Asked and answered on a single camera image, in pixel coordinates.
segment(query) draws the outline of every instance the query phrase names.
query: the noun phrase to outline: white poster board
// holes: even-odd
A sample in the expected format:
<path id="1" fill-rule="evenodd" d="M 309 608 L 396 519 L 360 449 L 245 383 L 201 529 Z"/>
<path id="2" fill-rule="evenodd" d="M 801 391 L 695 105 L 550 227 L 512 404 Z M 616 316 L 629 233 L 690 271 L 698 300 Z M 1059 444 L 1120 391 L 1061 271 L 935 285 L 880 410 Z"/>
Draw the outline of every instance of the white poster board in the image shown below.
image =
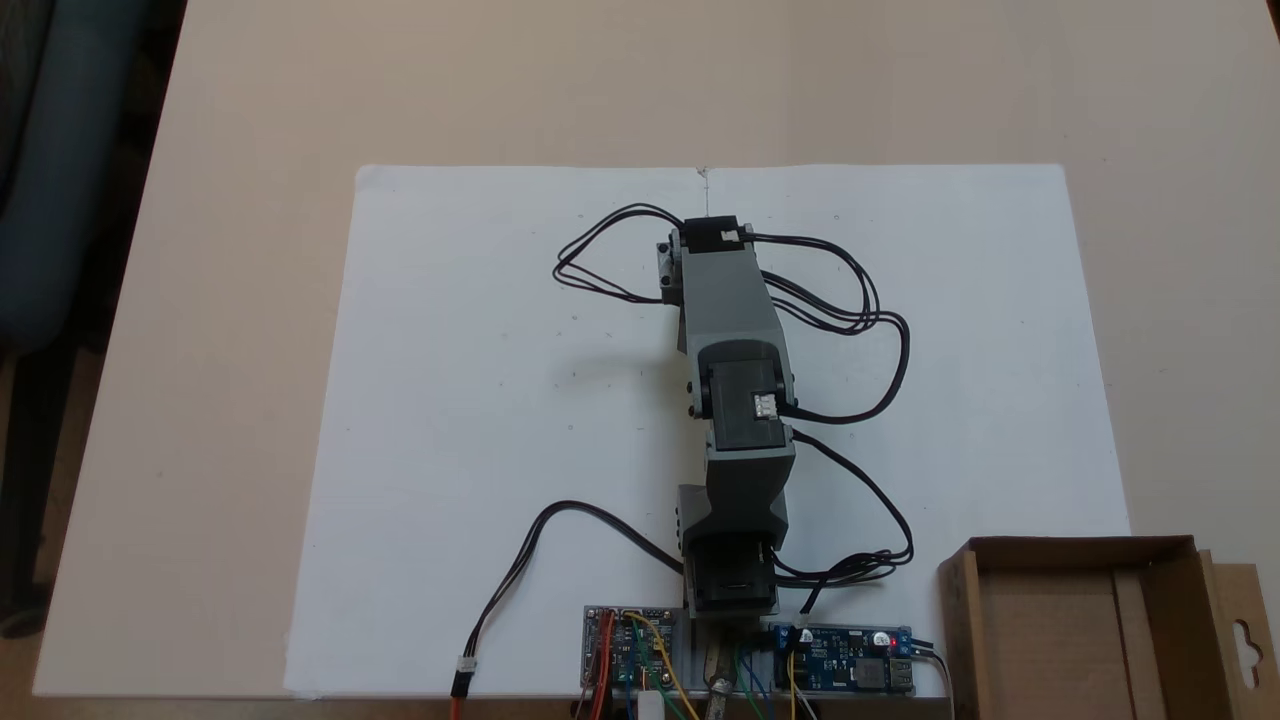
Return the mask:
<path id="1" fill-rule="evenodd" d="M 445 696 L 466 635 L 538 511 L 596 503 L 676 552 L 676 486 L 699 482 L 677 311 L 564 290 L 557 251 L 611 210 L 737 214 L 845 246 L 911 323 L 893 406 L 800 424 L 874 477 L 916 560 L 829 591 L 818 623 L 942 639 L 936 569 L 970 536 L 1128 534 L 1066 183 L 1059 167 L 573 169 L 369 167 L 356 178 L 285 685 L 300 696 Z M 667 227 L 628 220 L 584 256 L 657 296 Z M 847 269 L 758 247 L 765 269 L 852 304 Z M 858 338 L 783 318 L 805 407 L 883 392 L 891 328 Z M 797 447 L 781 556 L 826 568 L 901 547 L 856 479 Z M 584 605 L 681 603 L 681 582 L 580 514 L 547 527 L 486 626 L 472 696 L 576 696 Z M 785 591 L 782 619 L 803 593 Z M 918 674 L 919 694 L 943 694 Z"/>

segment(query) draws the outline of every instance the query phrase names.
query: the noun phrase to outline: beige table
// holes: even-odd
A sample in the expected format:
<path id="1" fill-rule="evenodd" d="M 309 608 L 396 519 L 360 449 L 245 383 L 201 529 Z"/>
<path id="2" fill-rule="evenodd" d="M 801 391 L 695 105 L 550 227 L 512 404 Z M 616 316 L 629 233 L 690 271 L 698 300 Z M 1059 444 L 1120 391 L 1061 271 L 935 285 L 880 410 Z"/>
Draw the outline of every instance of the beige table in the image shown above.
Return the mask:
<path id="1" fill-rule="evenodd" d="M 367 163 L 1062 163 L 1134 530 L 1280 618 L 1276 128 L 1263 0 L 192 0 L 36 691 L 282 694 Z"/>

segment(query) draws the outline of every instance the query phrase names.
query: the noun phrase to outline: brown cardboard box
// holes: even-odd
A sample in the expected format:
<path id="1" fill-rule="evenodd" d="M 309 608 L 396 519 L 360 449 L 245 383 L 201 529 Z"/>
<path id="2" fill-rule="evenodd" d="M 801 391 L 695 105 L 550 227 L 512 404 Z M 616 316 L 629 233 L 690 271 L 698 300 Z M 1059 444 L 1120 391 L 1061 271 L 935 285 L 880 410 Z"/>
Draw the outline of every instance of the brown cardboard box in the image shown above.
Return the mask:
<path id="1" fill-rule="evenodd" d="M 956 717 L 1280 717 L 1257 571 L 1189 536 L 973 538 L 940 574 Z"/>

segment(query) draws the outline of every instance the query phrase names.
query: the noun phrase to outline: green wire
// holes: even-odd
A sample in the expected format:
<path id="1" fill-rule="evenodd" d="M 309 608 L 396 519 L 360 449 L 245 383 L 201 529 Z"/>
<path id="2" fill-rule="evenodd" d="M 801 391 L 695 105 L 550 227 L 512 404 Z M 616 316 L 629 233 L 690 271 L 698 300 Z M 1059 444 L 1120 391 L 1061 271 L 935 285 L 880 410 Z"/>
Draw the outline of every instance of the green wire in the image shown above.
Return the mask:
<path id="1" fill-rule="evenodd" d="M 632 632 L 635 633 L 631 637 L 631 642 L 634 642 L 634 643 L 636 643 L 636 644 L 640 646 L 640 662 L 644 664 L 644 674 L 648 678 L 649 676 L 649 646 L 648 646 L 648 643 L 639 642 L 640 641 L 640 623 L 637 623 L 635 620 L 631 620 L 631 628 L 632 628 Z M 689 717 L 686 717 L 685 714 L 680 711 L 680 706 L 677 706 L 676 702 L 673 700 L 671 700 L 671 696 L 667 694 L 667 691 L 662 689 L 662 683 L 660 682 L 653 683 L 653 687 L 658 688 L 658 693 L 662 694 L 662 700 L 664 700 L 667 702 L 667 707 L 671 707 L 671 711 L 676 714 L 676 717 L 680 717 L 680 720 L 689 720 Z"/>
<path id="2" fill-rule="evenodd" d="M 733 647 L 733 662 L 735 665 L 740 665 L 742 669 L 746 669 L 746 664 L 742 662 L 741 644 Z M 735 675 L 737 675 L 737 682 L 742 685 L 742 694 L 746 696 L 746 702 L 751 703 L 751 710 L 755 711 L 755 716 L 764 720 L 764 712 L 760 712 L 760 706 L 755 705 L 755 697 L 753 697 L 755 693 L 751 692 L 751 685 L 742 678 L 741 673 L 735 673 Z"/>

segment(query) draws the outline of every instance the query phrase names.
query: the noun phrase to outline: black wire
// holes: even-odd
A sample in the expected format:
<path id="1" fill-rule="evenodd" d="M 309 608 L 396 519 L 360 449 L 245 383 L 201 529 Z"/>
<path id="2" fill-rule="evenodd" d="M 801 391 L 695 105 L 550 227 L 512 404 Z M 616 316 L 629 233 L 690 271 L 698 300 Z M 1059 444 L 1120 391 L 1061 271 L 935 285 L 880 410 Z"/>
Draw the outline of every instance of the black wire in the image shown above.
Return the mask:
<path id="1" fill-rule="evenodd" d="M 915 644 L 920 644 L 920 642 L 916 641 L 916 639 L 913 639 L 911 642 L 914 642 Z M 955 710 L 956 689 L 955 689 L 955 685 L 951 683 L 951 670 L 947 669 L 947 661 L 942 660 L 942 656 L 938 655 L 937 652 L 932 651 L 932 650 L 915 648 L 915 656 L 916 657 L 925 657 L 925 659 L 929 659 L 929 660 L 932 660 L 932 661 L 934 661 L 934 662 L 938 664 L 938 669 L 942 670 L 942 679 L 947 684 L 947 700 L 951 703 L 951 716 L 955 717 L 955 714 L 956 714 L 956 710 Z"/>
<path id="2" fill-rule="evenodd" d="M 836 324 L 815 314 L 809 313 L 787 299 L 772 296 L 773 305 L 780 310 L 787 313 L 788 315 L 796 318 L 801 323 L 817 328 L 819 331 L 842 334 L 842 336 L 856 336 L 861 334 L 881 323 L 887 323 L 897 331 L 900 351 L 897 357 L 897 366 L 893 369 L 893 378 L 890 380 L 888 389 L 881 397 L 870 410 L 863 413 L 855 413 L 852 415 L 826 415 L 822 413 L 814 413 L 812 410 L 803 410 L 794 405 L 781 402 L 778 405 L 778 414 L 785 418 L 792 418 L 796 420 L 809 420 L 813 423 L 823 423 L 828 425 L 849 425 L 852 423 L 861 423 L 863 420 L 869 420 L 881 413 L 883 413 L 897 397 L 897 392 L 902 387 L 902 380 L 906 377 L 906 366 L 911 356 L 911 329 L 906 324 L 906 319 L 897 313 L 890 313 L 887 310 L 881 310 L 879 307 L 879 292 L 876 290 L 876 283 L 872 281 L 870 274 L 867 273 L 865 268 L 854 259 L 844 247 L 814 237 L 803 236 L 776 236 L 776 234 L 759 234 L 753 233 L 746 236 L 748 240 L 758 242 L 772 242 L 778 245 L 792 245 L 799 247 L 812 247 L 815 250 L 822 250 L 824 252 L 831 252 L 849 265 L 854 270 L 854 275 L 858 278 L 861 286 L 861 310 L 846 310 L 832 302 L 828 302 L 819 297 L 817 293 L 806 290 L 800 283 L 787 279 L 776 273 L 762 270 L 760 275 L 764 278 L 764 283 L 768 287 L 782 291 L 796 300 L 804 301 L 810 305 L 817 311 L 826 314 L 827 316 L 837 320 L 838 323 L 849 323 L 847 325 Z"/>
<path id="3" fill-rule="evenodd" d="M 556 256 L 558 260 L 556 263 L 556 268 L 552 269 L 552 277 L 556 278 L 556 282 L 567 287 L 616 297 L 626 302 L 640 305 L 660 304 L 662 299 L 636 295 L 618 283 L 605 279 L 575 263 L 577 256 L 581 255 L 591 245 L 591 242 L 600 236 L 600 233 L 630 218 L 658 218 L 677 228 L 685 225 L 684 220 L 672 215 L 669 211 L 648 202 L 632 202 L 631 205 L 618 208 L 591 225 L 591 228 L 585 233 L 580 234 L 572 242 L 561 249 L 559 254 Z"/>
<path id="4" fill-rule="evenodd" d="M 511 564 L 511 569 L 507 570 L 507 575 L 503 577 L 502 582 L 498 583 L 498 589 L 494 591 L 493 597 L 480 611 L 480 619 L 476 620 L 475 628 L 471 629 L 471 634 L 467 637 L 467 646 L 463 651 L 465 657 L 475 657 L 476 647 L 480 644 L 480 630 L 484 628 L 485 620 L 488 620 L 489 614 L 493 609 L 498 606 L 502 596 L 515 584 L 520 574 L 524 573 L 525 568 L 529 565 L 529 560 L 534 556 L 534 548 L 538 546 L 538 538 L 543 534 L 543 528 L 547 521 L 550 520 L 556 514 L 563 512 L 566 510 L 576 510 L 579 512 L 586 512 L 593 518 L 603 521 L 605 525 L 617 530 L 622 537 L 627 538 L 636 544 L 640 550 L 645 551 L 652 557 L 657 559 L 659 562 L 671 568 L 676 573 L 684 574 L 685 566 L 680 560 L 676 560 L 668 555 L 664 550 L 650 542 L 648 538 L 641 536 L 635 528 L 623 523 L 620 518 L 602 510 L 594 505 L 586 502 L 579 502 L 576 500 L 561 500 L 559 502 L 553 502 L 543 509 L 534 518 L 534 524 L 530 525 L 529 533 L 525 534 L 525 542 L 520 546 L 520 552 L 516 553 L 516 560 Z"/>
<path id="5" fill-rule="evenodd" d="M 823 588 L 844 587 L 844 585 L 876 580 L 891 574 L 896 568 L 910 562 L 915 557 L 915 541 L 911 534 L 911 525 L 906 521 L 906 518 L 902 516 L 902 512 L 899 511 L 896 505 L 893 505 L 893 501 L 890 500 L 887 495 L 884 495 L 884 491 L 881 489 L 881 487 L 876 484 L 876 480 L 873 480 L 870 475 L 868 475 L 861 468 L 859 468 L 856 464 L 854 464 L 844 455 L 840 455 L 838 452 L 828 447 L 822 441 L 813 438 L 800 430 L 792 429 L 791 439 L 817 448 L 818 452 L 826 455 L 827 459 L 832 460 L 845 470 L 849 470 L 854 477 L 861 480 L 863 484 L 865 484 L 872 491 L 872 493 L 876 495 L 877 500 L 881 501 L 884 509 L 888 510 L 888 514 L 893 516 L 893 520 L 897 523 L 899 529 L 902 530 L 902 537 L 906 538 L 906 547 L 904 550 L 900 550 L 897 552 L 891 552 L 888 550 L 881 550 L 876 552 L 856 552 L 854 555 L 850 555 L 840 560 L 838 562 L 832 565 L 831 569 L 823 571 L 796 570 L 782 562 L 780 559 L 774 557 L 773 559 L 774 565 L 782 569 L 783 571 L 794 575 L 796 578 L 796 580 L 794 582 L 796 583 L 808 582 L 808 584 L 801 585 L 810 588 L 810 592 L 808 600 L 805 600 L 805 603 L 800 607 L 800 612 L 809 614 L 813 610 L 814 603 L 818 601 L 818 593 L 820 593 Z M 881 570 L 882 573 L 876 574 L 877 570 Z M 796 587 L 796 585 L 788 584 L 782 587 Z"/>

